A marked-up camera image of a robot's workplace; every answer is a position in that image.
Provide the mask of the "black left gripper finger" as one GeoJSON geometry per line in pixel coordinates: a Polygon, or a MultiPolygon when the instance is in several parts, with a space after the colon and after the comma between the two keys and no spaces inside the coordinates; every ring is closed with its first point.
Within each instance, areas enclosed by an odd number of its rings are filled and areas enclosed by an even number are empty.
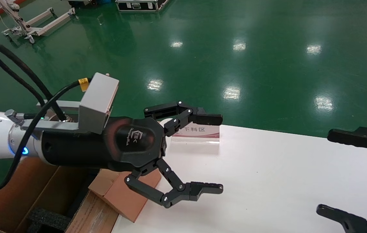
{"type": "Polygon", "coordinates": [[[180,201],[196,202],[202,194],[221,194],[223,193],[222,184],[189,182],[183,183],[170,166],[160,158],[154,162],[150,162],[142,169],[133,170],[125,179],[127,187],[147,198],[148,200],[162,205],[165,208],[177,204],[180,201]],[[167,180],[172,189],[163,193],[158,189],[139,181],[140,176],[147,175],[152,171],[159,170],[163,177],[167,180]]]}
{"type": "Polygon", "coordinates": [[[163,126],[166,136],[219,137],[223,122],[222,115],[209,114],[202,107],[192,107],[182,101],[146,107],[144,115],[155,120],[169,118],[163,126]]]}

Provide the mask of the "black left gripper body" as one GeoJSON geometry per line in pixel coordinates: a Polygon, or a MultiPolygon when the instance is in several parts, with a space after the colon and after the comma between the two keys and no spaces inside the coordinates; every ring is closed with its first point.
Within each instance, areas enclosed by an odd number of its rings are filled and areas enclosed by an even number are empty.
{"type": "Polygon", "coordinates": [[[153,118],[111,117],[101,134],[44,131],[43,160],[74,168],[151,172],[167,147],[164,128],[153,118]]]}

